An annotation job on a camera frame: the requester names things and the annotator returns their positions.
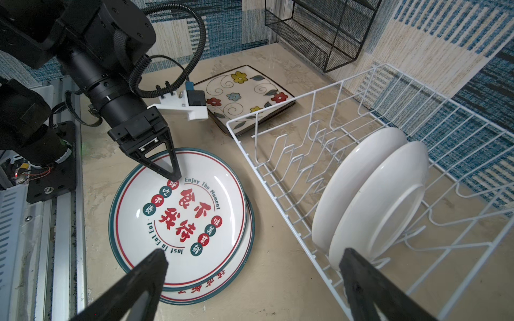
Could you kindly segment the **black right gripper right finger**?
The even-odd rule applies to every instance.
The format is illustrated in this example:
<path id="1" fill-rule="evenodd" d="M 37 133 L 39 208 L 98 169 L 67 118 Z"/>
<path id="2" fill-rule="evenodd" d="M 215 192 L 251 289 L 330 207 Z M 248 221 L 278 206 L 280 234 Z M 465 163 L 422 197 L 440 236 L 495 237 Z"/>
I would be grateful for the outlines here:
<path id="1" fill-rule="evenodd" d="M 353 248 L 339 264 L 354 320 L 435 320 Z"/>

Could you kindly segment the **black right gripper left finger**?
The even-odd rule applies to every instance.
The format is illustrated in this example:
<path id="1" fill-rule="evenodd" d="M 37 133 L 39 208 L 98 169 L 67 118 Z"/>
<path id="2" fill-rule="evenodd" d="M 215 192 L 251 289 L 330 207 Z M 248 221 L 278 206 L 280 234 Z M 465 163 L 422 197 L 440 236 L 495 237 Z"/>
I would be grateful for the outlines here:
<path id="1" fill-rule="evenodd" d="M 74 320 L 153 320 L 163 291 L 168 262 L 161 249 L 152 251 Z"/>

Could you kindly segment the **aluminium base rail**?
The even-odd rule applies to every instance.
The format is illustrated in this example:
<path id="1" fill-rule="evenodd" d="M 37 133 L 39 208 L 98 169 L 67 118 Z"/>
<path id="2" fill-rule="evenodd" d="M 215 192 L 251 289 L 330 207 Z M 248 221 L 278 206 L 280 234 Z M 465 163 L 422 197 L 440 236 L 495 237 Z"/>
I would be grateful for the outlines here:
<path id="1" fill-rule="evenodd" d="M 12 183 L 21 158 L 1 152 L 1 319 L 69 320 L 85 309 L 80 99 L 54 118 L 72 145 L 63 169 Z"/>

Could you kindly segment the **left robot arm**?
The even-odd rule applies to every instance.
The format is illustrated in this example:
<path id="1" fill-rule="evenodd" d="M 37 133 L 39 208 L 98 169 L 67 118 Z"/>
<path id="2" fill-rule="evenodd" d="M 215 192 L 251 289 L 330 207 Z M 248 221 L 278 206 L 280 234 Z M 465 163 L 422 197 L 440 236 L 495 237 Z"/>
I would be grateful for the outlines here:
<path id="1" fill-rule="evenodd" d="M 33 69 L 59 61 L 121 151 L 178 181 L 182 174 L 168 124 L 145 100 L 178 89 L 191 68 L 164 88 L 139 87 L 156 40 L 149 16 L 167 9 L 190 12 L 175 3 L 142 9 L 131 1 L 2 1 L 1 51 Z"/>

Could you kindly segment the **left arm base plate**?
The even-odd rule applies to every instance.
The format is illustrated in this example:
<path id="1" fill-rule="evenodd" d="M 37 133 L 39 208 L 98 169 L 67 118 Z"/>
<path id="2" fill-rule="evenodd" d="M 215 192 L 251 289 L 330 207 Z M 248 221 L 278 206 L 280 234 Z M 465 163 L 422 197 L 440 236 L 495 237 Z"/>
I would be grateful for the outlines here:
<path id="1" fill-rule="evenodd" d="M 45 171 L 29 179 L 26 201 L 30 204 L 76 190 L 76 125 L 72 121 L 57 123 L 54 131 L 66 143 L 68 153 L 63 161 L 52 163 Z"/>

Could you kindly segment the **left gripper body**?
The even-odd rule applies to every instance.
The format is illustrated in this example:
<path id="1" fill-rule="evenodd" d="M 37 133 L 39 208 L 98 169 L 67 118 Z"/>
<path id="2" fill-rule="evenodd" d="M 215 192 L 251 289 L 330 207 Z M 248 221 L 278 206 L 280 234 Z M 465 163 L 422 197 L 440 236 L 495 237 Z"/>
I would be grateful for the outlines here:
<path id="1" fill-rule="evenodd" d="M 169 143 L 168 125 L 155 106 L 111 128 L 108 135 L 127 156 L 145 156 L 159 144 Z"/>

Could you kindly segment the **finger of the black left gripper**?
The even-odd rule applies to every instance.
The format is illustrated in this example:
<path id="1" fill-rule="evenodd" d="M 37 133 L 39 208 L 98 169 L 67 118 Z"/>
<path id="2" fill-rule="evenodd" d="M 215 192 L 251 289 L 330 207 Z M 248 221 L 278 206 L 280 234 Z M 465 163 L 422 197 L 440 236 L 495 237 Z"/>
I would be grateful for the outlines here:
<path id="1" fill-rule="evenodd" d="M 148 132 L 140 139 L 129 140 L 128 156 L 172 182 L 182 178 L 168 128 L 158 133 Z"/>

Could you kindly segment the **white round plate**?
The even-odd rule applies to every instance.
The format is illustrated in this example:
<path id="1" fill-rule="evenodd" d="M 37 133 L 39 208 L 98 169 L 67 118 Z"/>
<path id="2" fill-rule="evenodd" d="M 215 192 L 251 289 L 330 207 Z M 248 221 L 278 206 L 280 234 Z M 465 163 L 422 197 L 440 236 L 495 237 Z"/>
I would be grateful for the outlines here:
<path id="1" fill-rule="evenodd" d="M 403 131 L 383 128 L 359 143 L 340 164 L 321 196 L 313 219 L 312 240 L 320 251 L 329 252 L 343 214 L 369 176 L 407 142 Z"/>
<path id="2" fill-rule="evenodd" d="M 373 261 L 400 237 L 418 211 L 428 175 L 428 151 L 419 141 L 393 152 L 362 185 L 339 222 L 329 248 L 339 271 L 347 248 Z"/>
<path id="3" fill-rule="evenodd" d="M 166 291 L 192 288 L 222 271 L 250 222 L 243 185 L 226 161 L 198 148 L 179 148 L 176 156 L 180 180 L 135 167 L 108 219 L 111 249 L 124 271 L 153 250 L 164 252 Z"/>
<path id="4" fill-rule="evenodd" d="M 216 275 L 199 286 L 178 292 L 162 292 L 160 301 L 165 304 L 187 306 L 202 303 L 213 298 L 227 288 L 241 273 L 250 257 L 255 237 L 255 215 L 250 199 L 246 198 L 247 218 L 249 226 L 245 229 L 242 245 L 238 248 L 234 257 Z"/>

